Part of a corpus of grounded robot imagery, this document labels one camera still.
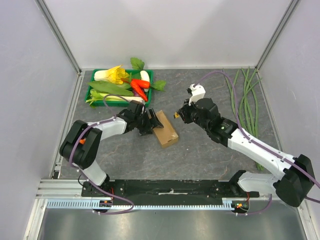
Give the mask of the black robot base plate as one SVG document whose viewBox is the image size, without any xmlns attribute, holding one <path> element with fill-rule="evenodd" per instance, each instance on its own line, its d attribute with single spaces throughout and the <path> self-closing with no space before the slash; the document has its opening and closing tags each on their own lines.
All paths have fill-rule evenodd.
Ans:
<svg viewBox="0 0 320 240">
<path fill-rule="evenodd" d="M 188 195 L 223 198 L 258 198 L 257 191 L 249 193 L 242 190 L 233 181 L 209 180 L 150 180 L 150 179 L 116 179 L 110 180 L 102 189 L 132 201 L 139 196 Z"/>
</svg>

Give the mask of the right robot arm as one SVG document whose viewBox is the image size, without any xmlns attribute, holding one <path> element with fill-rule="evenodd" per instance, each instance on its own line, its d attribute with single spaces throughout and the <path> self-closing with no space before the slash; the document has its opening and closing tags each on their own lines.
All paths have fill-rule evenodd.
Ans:
<svg viewBox="0 0 320 240">
<path fill-rule="evenodd" d="M 265 192 L 277 195 L 291 207 L 299 207 L 316 183 L 307 156 L 293 156 L 260 141 L 234 121 L 222 117 L 210 98 L 197 102 L 186 99 L 173 117 L 181 118 L 185 124 L 198 125 L 215 143 L 246 155 L 269 171 L 258 174 L 239 170 L 233 177 L 235 181 L 229 184 L 229 191 L 235 197 L 245 192 Z"/>
</svg>

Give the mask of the brown cardboard express box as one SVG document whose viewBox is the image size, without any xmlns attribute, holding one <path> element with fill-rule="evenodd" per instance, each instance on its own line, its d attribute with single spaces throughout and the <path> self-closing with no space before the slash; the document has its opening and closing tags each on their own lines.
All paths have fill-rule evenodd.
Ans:
<svg viewBox="0 0 320 240">
<path fill-rule="evenodd" d="M 165 115 L 165 113 L 160 110 L 155 113 L 160 123 L 163 125 L 163 128 L 156 127 L 153 129 L 153 133 L 157 137 L 160 146 L 164 149 L 167 147 L 172 146 L 173 144 L 176 144 L 179 140 L 178 133 L 173 128 L 171 122 Z"/>
</svg>

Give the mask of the yellow utility knife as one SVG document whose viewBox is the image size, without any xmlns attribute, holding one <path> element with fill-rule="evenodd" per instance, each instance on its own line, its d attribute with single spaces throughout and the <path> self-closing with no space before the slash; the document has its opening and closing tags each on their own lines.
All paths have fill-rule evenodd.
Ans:
<svg viewBox="0 0 320 240">
<path fill-rule="evenodd" d="M 175 112 L 174 115 L 173 115 L 173 117 L 174 117 L 175 119 L 177 119 L 177 118 L 180 117 L 180 115 L 179 115 L 177 112 Z"/>
</svg>

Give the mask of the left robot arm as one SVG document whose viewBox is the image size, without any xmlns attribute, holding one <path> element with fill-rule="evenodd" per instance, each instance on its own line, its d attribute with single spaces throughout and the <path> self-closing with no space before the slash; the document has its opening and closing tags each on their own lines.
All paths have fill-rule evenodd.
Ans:
<svg viewBox="0 0 320 240">
<path fill-rule="evenodd" d="M 93 183 L 95 194 L 104 197 L 110 191 L 110 177 L 96 161 L 100 142 L 134 129 L 144 136 L 151 134 L 155 128 L 163 127 L 152 108 L 146 109 L 143 103 L 132 100 L 127 108 L 109 119 L 97 122 L 76 120 L 63 140 L 59 154 Z"/>
</svg>

